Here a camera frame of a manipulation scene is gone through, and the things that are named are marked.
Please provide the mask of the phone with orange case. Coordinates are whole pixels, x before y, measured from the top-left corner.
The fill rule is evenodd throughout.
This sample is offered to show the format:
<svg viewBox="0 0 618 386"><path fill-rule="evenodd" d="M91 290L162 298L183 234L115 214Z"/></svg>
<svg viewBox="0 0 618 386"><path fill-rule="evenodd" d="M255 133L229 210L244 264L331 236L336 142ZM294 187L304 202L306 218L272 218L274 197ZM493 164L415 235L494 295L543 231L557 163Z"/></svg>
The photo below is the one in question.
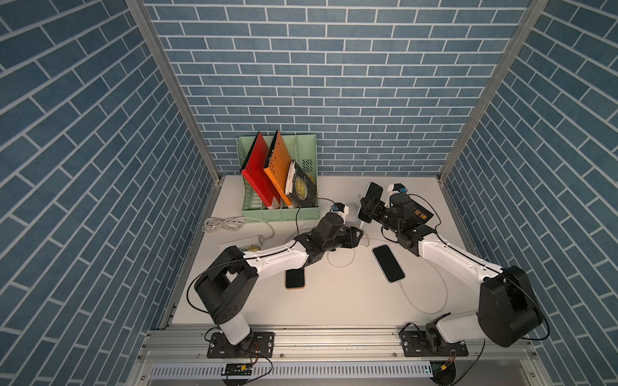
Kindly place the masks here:
<svg viewBox="0 0 618 386"><path fill-rule="evenodd" d="M285 273L285 287L288 290L302 289L306 285L305 270L287 270Z"/></svg>

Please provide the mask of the phone with mint case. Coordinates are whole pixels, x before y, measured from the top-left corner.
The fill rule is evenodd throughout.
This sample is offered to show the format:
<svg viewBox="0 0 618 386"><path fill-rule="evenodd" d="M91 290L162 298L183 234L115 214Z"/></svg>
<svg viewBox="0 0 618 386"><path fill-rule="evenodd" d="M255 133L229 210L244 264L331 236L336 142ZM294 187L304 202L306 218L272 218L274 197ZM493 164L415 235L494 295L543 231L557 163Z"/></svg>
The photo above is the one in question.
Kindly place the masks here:
<svg viewBox="0 0 618 386"><path fill-rule="evenodd" d="M370 182L366 189L364 199L377 199L380 201L382 193L383 188L380 185L375 182Z"/></svg>

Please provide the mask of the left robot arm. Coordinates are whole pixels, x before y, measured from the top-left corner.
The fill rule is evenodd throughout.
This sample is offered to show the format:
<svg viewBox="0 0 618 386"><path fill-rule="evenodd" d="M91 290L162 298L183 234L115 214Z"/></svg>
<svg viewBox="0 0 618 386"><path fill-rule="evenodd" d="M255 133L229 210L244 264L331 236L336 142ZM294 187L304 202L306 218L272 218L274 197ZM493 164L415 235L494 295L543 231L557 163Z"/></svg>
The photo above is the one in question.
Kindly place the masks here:
<svg viewBox="0 0 618 386"><path fill-rule="evenodd" d="M229 344L241 344L252 333L242 309L259 281L305 269L328 252L359 246L364 233L346 225L346 216L347 207L336 203L315 228L285 244L258 252L243 252L235 245L224 249L189 285L187 293L195 293L204 305L193 309L209 315Z"/></svg>

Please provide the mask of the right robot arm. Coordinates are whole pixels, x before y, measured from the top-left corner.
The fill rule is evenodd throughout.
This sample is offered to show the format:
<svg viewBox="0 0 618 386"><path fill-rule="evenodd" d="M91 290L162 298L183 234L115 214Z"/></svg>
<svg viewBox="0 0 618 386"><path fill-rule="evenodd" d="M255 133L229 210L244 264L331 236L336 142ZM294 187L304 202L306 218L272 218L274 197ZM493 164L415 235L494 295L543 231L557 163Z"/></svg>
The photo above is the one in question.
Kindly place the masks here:
<svg viewBox="0 0 618 386"><path fill-rule="evenodd" d="M548 326L526 272L516 266L503 268L454 246L428 224L434 212L413 200L400 183L389 186L389 200L382 201L382 187L369 183L361 198L358 217L379 223L394 233L396 242L427 262L447 270L476 295L476 308L461 314L439 314L426 327L426 338L435 347L469 339L488 339L510 347L538 326Z"/></svg>

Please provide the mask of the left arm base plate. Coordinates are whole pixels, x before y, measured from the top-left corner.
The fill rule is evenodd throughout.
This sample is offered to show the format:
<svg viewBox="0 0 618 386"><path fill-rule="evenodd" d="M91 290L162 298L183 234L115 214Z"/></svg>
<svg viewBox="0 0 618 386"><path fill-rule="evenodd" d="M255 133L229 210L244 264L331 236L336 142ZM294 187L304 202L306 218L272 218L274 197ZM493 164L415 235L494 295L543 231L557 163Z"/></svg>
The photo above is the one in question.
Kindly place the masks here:
<svg viewBox="0 0 618 386"><path fill-rule="evenodd" d="M275 333L252 332L236 345L231 344L222 332L209 338L209 359L268 358L273 355Z"/></svg>

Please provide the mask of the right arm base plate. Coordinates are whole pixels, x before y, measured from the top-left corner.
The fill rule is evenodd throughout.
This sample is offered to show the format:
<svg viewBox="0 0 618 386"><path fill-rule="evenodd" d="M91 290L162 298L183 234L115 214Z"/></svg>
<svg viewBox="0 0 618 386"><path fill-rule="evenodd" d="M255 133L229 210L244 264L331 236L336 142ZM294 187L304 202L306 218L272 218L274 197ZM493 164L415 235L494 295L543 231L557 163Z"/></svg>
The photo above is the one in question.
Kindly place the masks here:
<svg viewBox="0 0 618 386"><path fill-rule="evenodd" d="M465 343L434 344L426 331L406 330L400 334L402 350L405 357L468 357L469 351Z"/></svg>

